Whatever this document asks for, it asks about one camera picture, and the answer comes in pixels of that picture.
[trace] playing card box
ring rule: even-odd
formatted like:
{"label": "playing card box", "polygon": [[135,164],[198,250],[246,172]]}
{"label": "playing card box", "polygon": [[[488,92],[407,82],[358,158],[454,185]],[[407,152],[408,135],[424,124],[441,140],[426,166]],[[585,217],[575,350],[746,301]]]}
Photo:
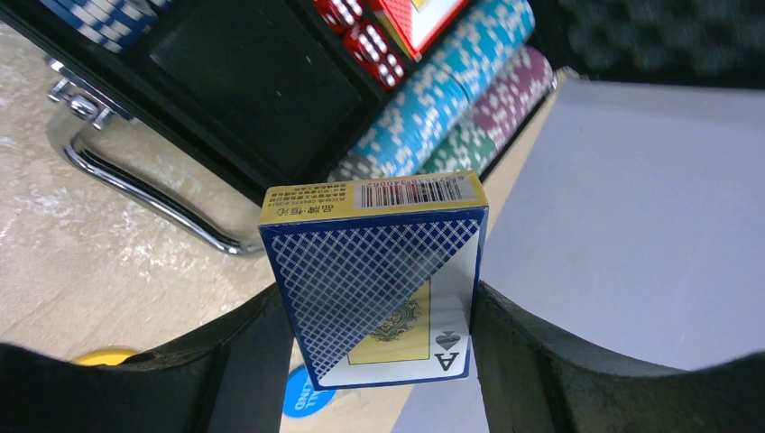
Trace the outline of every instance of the playing card box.
{"label": "playing card box", "polygon": [[391,37],[414,60],[448,26],[469,0],[370,0]]}
{"label": "playing card box", "polygon": [[260,231],[317,390],[467,376],[488,211],[471,171],[268,190]]}

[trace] red dice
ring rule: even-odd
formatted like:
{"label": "red dice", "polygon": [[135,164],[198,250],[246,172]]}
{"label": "red dice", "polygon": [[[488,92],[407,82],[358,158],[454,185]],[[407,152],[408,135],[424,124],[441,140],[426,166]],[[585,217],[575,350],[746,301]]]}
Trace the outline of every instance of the red dice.
{"label": "red dice", "polygon": [[361,23],[346,33],[343,44],[383,88],[391,90],[401,83],[404,67],[383,35],[374,24]]}
{"label": "red dice", "polygon": [[344,33],[361,21],[361,0],[313,0],[321,17],[335,33]]}

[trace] yellow object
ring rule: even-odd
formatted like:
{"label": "yellow object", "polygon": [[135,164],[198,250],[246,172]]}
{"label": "yellow object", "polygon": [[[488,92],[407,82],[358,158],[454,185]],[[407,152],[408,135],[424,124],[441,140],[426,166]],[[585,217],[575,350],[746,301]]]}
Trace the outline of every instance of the yellow object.
{"label": "yellow object", "polygon": [[72,363],[88,367],[94,365],[119,365],[125,359],[136,354],[138,354],[138,352],[130,349],[96,350],[96,352],[91,352],[76,358]]}
{"label": "yellow object", "polygon": [[348,354],[348,363],[377,364],[430,358],[430,281]]}
{"label": "yellow object", "polygon": [[474,171],[273,187],[261,225],[488,206]]}

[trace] foam padding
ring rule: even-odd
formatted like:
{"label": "foam padding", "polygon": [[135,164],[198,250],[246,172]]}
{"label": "foam padding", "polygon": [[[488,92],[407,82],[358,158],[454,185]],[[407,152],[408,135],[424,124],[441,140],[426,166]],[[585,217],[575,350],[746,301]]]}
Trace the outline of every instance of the foam padding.
{"label": "foam padding", "polygon": [[592,70],[701,77],[765,74],[761,0],[559,0],[571,49]]}

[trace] blue crosshatch pattern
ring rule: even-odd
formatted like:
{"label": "blue crosshatch pattern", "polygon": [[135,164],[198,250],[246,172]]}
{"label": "blue crosshatch pattern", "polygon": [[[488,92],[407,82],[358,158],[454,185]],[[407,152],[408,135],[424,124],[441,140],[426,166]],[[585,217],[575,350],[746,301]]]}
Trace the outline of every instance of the blue crosshatch pattern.
{"label": "blue crosshatch pattern", "polygon": [[320,380],[479,229],[477,219],[275,235],[274,270]]}

